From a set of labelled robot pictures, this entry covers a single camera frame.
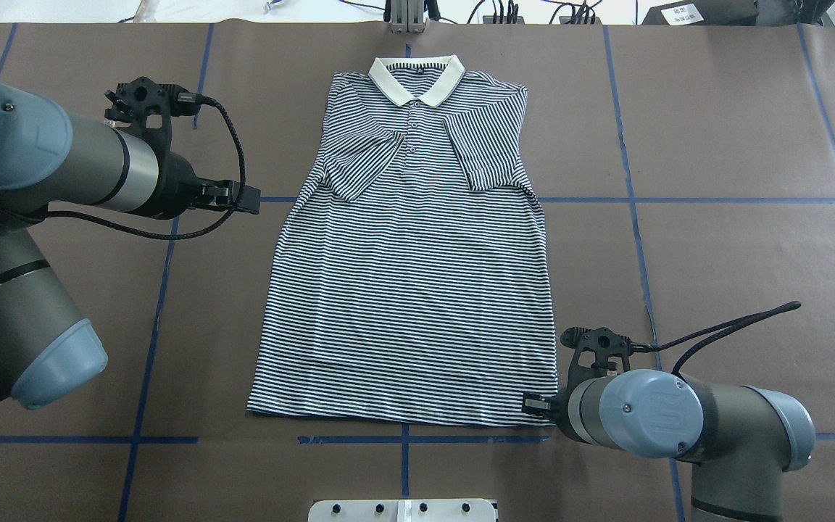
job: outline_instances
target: shirt sleeve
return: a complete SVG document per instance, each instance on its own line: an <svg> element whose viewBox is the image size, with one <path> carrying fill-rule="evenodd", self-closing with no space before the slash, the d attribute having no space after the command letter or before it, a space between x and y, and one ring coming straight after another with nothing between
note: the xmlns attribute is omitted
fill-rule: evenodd
<svg viewBox="0 0 835 522"><path fill-rule="evenodd" d="M524 176L520 126L527 88L478 109L444 118L444 125L471 191L515 185Z"/></svg>
<svg viewBox="0 0 835 522"><path fill-rule="evenodd" d="M317 161L334 195L355 201L388 167L403 141L403 133L382 128L368 115L357 92L335 78Z"/></svg>

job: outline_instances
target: cable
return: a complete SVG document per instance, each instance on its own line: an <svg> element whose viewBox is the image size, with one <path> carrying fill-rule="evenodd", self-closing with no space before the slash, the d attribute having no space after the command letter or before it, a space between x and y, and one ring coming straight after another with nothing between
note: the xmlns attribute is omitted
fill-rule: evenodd
<svg viewBox="0 0 835 522"><path fill-rule="evenodd" d="M466 23L473 23L473 17L475 16L475 12L478 11L478 8L481 7L481 5L484 3L485 0L478 0L476 7L473 7L473 12L470 13L470 19L466 20Z"/></svg>
<svg viewBox="0 0 835 522"><path fill-rule="evenodd" d="M221 113L223 119L225 119L225 124L228 126L228 132L231 133L231 138L234 140L234 146L236 151L238 151L238 165L241 168L241 187L238 188L238 193L236 193L236 197L234 198L234 204L231 205L228 210L225 211L225 214L222 215L211 225L200 229L200 231L189 232L188 234L155 234L153 232L146 232L146 231L139 231L136 228L125 227L125 225L120 225L113 221L108 221L107 219L102 219L101 217L95 217L95 215L83 214L83 212L73 212L69 210L57 210L52 212L44 212L41 215L41 218L76 218L76 219L83 219L83 221L89 221L90 223L95 223L97 225L102 225L103 227L113 228L116 231L127 232L129 234L133 234L136 236L140 236L142 238L147 238L150 240L162 240L162 241L179 241L179 240L190 240L192 238L198 238L199 236L203 236L211 231L214 231L216 228L221 227L221 225L225 224L225 221L228 221L228 218L231 217L232 214L238 209L238 202L241 201L241 197L243 196L243 189L244 185L246 185L246 163L244 161L244 154L243 154L243 147L241 146L241 139L238 138L238 131L234 128L234 123L231 122L230 116L228 116L228 111L225 110L225 107L218 102L218 100L210 98L209 96L202 96L198 95L196 100L200 100L199 103L203 105L211 105L218 109L218 112Z"/></svg>
<svg viewBox="0 0 835 522"><path fill-rule="evenodd" d="M723 330L723 329L728 328L730 326L735 326L736 324L744 323L745 321L748 321L748 320L754 320L756 317L759 317L762 314L768 314L770 312L771 312L771 310L769 310L768 312L757 312L755 314L749 314L748 316L743 316L741 318L735 318L735 320L729 320L729 321L726 321L726 323L720 323L716 326L705 328L705 330L695 331L695 333L690 333L690 334L687 334L684 337L679 337L675 341L669 341L666 344L659 344L659 346L657 346L656 344L639 344L639 343L633 343L633 344L631 344L631 346L633 348L635 348L633 350L633 353L660 352L660 351L663 351L663 350L667 350L671 347L678 346L679 344L682 344L684 341L690 341L690 340L692 340L696 337L701 337L702 335L710 334L710 333L712 333L712 331Z"/></svg>
<svg viewBox="0 0 835 522"><path fill-rule="evenodd" d="M788 312L788 311L798 310L798 308L800 308L800 307L801 307L801 303L799 303L798 301L791 301L791 303L786 303L786 304L780 305L780 307L778 307L778 308L772 308L772 310L769 310L769 311L766 311L766 312L760 312L758 314L753 314L752 316L747 316L745 318L742 318L741 320L736 320L736 321L739 321L739 323L735 323L732 326L726 328L725 330L722 330L722 331L719 331L718 333L710 335L710 337L705 337L705 339L699 341L698 344L695 344L695 346L689 348L689 351L686 351L685 353L682 354L682 357L678 358L678 360L676 361L675 366L672 367L672 373L675 374L676 376L679 376L680 375L679 371L682 370L682 366L684 366L685 363L687 363L687 360L691 359L691 356L698 353L703 347L708 346L708 344L713 343L714 341L723 339L723 337L727 337L729 334L732 334L734 331L742 330L743 328L746 328L747 326L749 326L751 324L759 323L759 321L761 321L761 320L766 320L766 318L773 317L773 316L776 316L778 314L783 314L783 313Z"/></svg>
<svg viewBox="0 0 835 522"><path fill-rule="evenodd" d="M589 6L589 3L582 2L582 6L579 7L579 10L573 13L573 17L567 21L567 24L587 24L589 23L589 14L594 16L594 10L592 7Z"/></svg>
<svg viewBox="0 0 835 522"><path fill-rule="evenodd" d="M556 14L559 14L560 9L563 9L563 7L566 7L566 6L571 7L571 9L573 9L573 17L576 16L576 4L570 4L569 2L563 2L563 3L550 2L550 4L560 4L560 6L557 7L555 11L553 11L553 16L549 17L549 24L550 25L553 24L553 20L556 20Z"/></svg>
<svg viewBox="0 0 835 522"><path fill-rule="evenodd" d="M385 12L385 7L369 6L369 4L358 4L357 2L350 2L349 0L339 0L339 1L341 1L342 4L351 4L351 6L357 6L357 7L369 7L369 9L378 9L382 12Z"/></svg>

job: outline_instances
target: white label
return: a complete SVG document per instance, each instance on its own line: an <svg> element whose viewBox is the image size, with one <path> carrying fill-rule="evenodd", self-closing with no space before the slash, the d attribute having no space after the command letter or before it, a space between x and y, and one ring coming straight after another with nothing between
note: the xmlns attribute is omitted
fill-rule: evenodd
<svg viewBox="0 0 835 522"><path fill-rule="evenodd" d="M685 6L669 7L663 9L662 15L669 25L687 25L695 23L696 21L705 21L705 17L698 12L698 7L695 4L685 4Z"/></svg>

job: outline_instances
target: shirt collar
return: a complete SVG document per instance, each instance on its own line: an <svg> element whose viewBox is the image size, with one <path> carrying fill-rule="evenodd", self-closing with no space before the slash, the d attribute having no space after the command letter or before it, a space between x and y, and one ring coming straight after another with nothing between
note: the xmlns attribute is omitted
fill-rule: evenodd
<svg viewBox="0 0 835 522"><path fill-rule="evenodd" d="M397 64L445 64L445 68L430 90L420 96L415 96L405 89L401 83L398 83L398 80L389 72L388 66ZM372 63L372 68L369 69L369 77L372 78L375 86L384 93L386 98L399 107L413 99L419 99L431 107L440 106L440 103L444 103L444 100L453 94L465 73L466 68L463 67L460 59L455 55L446 57L377 57Z"/></svg>

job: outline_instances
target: robotic arm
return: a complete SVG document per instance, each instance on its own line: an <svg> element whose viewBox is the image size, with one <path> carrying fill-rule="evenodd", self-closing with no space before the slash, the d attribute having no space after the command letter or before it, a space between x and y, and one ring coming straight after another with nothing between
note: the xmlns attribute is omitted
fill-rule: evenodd
<svg viewBox="0 0 835 522"><path fill-rule="evenodd" d="M259 189L246 185L243 152L216 100L146 77L106 92L113 128L72 115L43 96L0 83L0 401L37 409L102 371L107 356L89 320L57 280L26 231L44 218L83 218L140 236L178 240L205 234L233 212L259 212ZM171 120L212 105L228 123L241 181L198 178L170 151ZM149 128L148 116L162 125ZM203 231L162 235L79 214L49 212L52 201L170 219L190 208L225 214Z"/></svg>
<svg viewBox="0 0 835 522"><path fill-rule="evenodd" d="M607 328L570 328L560 338L574 350L565 389L554 397L526 393L523 410L550 419L577 442L692 463L693 522L778 522L782 473L807 465L815 446L807 410L783 393L706 384L678 369L710 341L799 306L788 303L661 347L633 343ZM660 351L717 330L673 373L630 369L635 352ZM582 366L587 352L594 363ZM611 357L622 361L622 373Z"/></svg>

